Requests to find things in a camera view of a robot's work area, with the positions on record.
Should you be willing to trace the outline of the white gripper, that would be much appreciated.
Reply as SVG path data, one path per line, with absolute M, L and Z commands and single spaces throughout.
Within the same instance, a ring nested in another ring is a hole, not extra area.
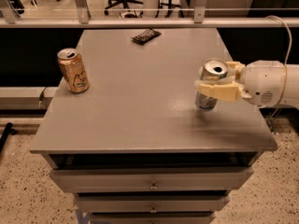
M 245 66 L 241 62 L 227 62 L 227 77 L 239 80 L 228 84 L 206 83 L 196 80 L 194 87 L 203 95 L 225 102 L 243 98 L 252 105 L 277 105 L 286 85 L 286 66 L 278 61 L 257 61 Z

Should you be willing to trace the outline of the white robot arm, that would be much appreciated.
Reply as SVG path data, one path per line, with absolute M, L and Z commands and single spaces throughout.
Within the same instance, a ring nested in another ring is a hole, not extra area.
M 244 99 L 259 107 L 299 107 L 299 65 L 256 61 L 248 65 L 226 62 L 227 76 L 196 80 L 195 88 L 207 97 L 225 102 Z

